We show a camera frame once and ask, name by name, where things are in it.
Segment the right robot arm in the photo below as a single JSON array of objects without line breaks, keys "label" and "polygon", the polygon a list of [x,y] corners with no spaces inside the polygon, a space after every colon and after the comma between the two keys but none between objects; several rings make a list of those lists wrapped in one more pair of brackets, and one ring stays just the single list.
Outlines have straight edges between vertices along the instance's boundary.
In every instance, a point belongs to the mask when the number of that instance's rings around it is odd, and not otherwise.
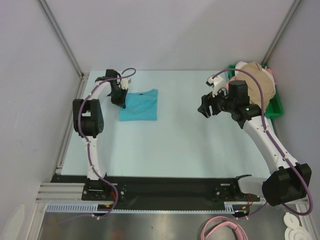
[{"label": "right robot arm", "polygon": [[311,179],[311,168],[300,164],[289,154],[262,116],[257,104],[250,102],[247,83],[234,80],[224,91],[224,80],[219,76],[208,78],[206,84],[212,91],[201,97],[198,112],[206,118],[220,112],[231,114],[231,118],[253,140],[263,156],[270,172],[268,178],[241,176],[230,188],[231,196],[242,201],[248,194],[265,198],[271,206],[283,205],[307,196],[306,187]]}]

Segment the teal polo shirt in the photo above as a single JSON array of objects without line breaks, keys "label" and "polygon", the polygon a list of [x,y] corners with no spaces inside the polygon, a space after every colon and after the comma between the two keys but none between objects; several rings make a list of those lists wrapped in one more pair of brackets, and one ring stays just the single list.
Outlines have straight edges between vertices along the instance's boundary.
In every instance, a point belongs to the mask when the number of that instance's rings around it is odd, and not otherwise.
[{"label": "teal polo shirt", "polygon": [[121,108],[118,120],[130,121],[156,121],[158,119],[158,90],[129,93],[125,99],[125,108]]}]

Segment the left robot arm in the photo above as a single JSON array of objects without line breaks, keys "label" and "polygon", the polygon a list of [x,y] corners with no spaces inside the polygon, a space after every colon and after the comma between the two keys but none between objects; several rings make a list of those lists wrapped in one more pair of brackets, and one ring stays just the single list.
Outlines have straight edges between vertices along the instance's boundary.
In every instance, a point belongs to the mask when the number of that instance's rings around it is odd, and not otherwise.
[{"label": "left robot arm", "polygon": [[91,181],[101,180],[107,175],[98,147],[105,128],[102,103],[110,98],[111,104],[125,109],[130,83],[130,76],[107,69],[104,76],[94,81],[93,89],[86,97],[72,102],[73,128],[83,141],[88,160],[87,178]]}]

